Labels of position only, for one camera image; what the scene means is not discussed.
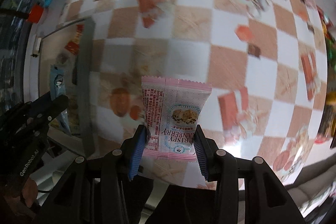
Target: printed food image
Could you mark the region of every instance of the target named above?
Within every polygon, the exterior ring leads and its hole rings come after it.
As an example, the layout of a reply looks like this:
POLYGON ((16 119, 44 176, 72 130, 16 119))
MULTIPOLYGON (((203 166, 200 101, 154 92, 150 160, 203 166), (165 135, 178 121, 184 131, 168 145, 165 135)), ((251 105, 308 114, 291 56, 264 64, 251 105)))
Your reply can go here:
POLYGON ((173 115, 171 116, 174 121, 177 123, 185 122, 186 124, 195 123, 198 118, 198 114, 191 109, 185 111, 181 109, 174 110, 173 115))
POLYGON ((130 95, 127 89, 117 88, 112 91, 110 96, 110 106, 114 114, 123 117, 130 107, 130 95))

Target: floor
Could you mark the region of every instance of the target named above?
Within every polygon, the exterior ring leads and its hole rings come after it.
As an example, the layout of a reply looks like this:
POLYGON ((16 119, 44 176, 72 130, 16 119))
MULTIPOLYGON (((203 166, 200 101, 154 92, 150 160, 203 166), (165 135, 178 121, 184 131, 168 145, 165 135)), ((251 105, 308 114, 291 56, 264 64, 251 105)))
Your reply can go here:
MULTIPOLYGON (((65 0, 53 0, 49 7, 46 20, 39 25, 34 25, 28 41, 25 69, 24 69, 24 98, 25 101, 32 101, 38 98, 38 64, 39 57, 31 57, 34 40, 36 37, 43 37, 56 29, 58 18, 64 7, 65 0)), ((327 12, 332 22, 336 24, 336 0, 315 0, 316 4, 327 12)), ((324 144, 314 144, 305 166, 322 161, 333 154, 336 149, 330 150, 331 140, 324 144)), ((168 185, 162 182, 155 182, 154 191, 147 201, 149 207, 155 207, 164 195, 168 185)), ((140 223, 144 223, 149 215, 144 213, 140 223)))

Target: checkered table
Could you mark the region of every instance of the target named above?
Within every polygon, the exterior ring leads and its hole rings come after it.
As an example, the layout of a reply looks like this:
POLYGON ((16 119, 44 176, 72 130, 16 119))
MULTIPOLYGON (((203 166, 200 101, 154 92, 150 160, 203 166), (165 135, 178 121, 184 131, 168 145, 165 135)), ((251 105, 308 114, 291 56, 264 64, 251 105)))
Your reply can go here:
MULTIPOLYGON (((236 0, 169 1, 169 12, 148 28, 137 0, 68 0, 65 5, 60 25, 87 16, 96 23, 90 103, 100 155, 119 147, 144 121, 143 112, 116 114, 114 90, 124 90, 130 107, 143 108, 141 75, 181 78, 213 87, 198 120, 207 137, 236 157, 263 157, 284 184, 293 183, 314 143, 327 86, 327 55, 317 10, 300 0, 267 0, 269 9, 251 17, 236 0), (314 33, 308 30, 307 19, 314 33), (248 40, 238 36, 239 26, 248 27, 248 40), (259 57, 249 54, 250 45, 260 49, 259 57), (320 92, 308 100, 300 56, 311 52, 321 82, 320 92), (242 87, 247 87, 256 125, 251 136, 235 135, 237 128, 223 129, 218 97, 242 87), (228 142, 231 135, 234 141, 228 142), (288 162, 278 167, 284 151, 295 152, 295 167, 288 162)), ((142 165, 144 175, 152 178, 186 187, 215 187, 205 182, 197 162, 144 156, 142 165)), ((242 180, 239 185, 244 188, 242 180)))

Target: cranberry crisp packet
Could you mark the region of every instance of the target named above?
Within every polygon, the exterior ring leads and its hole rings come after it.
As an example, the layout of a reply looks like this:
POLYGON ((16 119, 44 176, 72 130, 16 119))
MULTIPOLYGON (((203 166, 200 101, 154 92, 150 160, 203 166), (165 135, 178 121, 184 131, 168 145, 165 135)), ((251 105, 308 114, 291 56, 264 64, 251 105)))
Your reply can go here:
POLYGON ((194 159, 197 119, 211 90, 204 83, 143 76, 143 103, 151 134, 144 153, 157 158, 194 159))

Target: snack bag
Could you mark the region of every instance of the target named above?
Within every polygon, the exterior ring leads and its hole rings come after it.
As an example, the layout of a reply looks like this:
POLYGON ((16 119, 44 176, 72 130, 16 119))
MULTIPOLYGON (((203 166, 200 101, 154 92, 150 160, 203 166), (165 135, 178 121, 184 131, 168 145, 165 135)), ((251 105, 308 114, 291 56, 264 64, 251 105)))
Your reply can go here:
POLYGON ((204 83, 143 76, 143 104, 150 132, 144 153, 158 159, 195 160, 194 132, 211 90, 204 83))

